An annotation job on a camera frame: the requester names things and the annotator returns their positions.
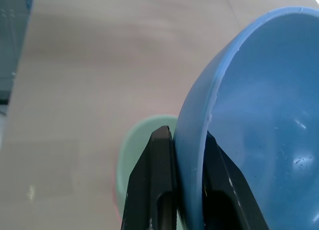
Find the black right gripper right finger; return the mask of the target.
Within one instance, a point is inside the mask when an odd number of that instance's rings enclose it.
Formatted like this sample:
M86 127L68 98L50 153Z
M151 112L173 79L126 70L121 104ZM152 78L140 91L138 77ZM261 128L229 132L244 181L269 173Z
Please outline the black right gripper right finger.
M269 227L240 169L207 133L202 204L206 230L267 230Z

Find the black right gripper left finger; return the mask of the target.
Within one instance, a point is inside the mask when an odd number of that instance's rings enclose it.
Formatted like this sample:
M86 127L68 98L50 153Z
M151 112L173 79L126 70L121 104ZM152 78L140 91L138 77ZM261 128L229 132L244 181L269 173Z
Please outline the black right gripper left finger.
M177 226L175 148L168 126L152 132L128 182L123 230L174 230Z

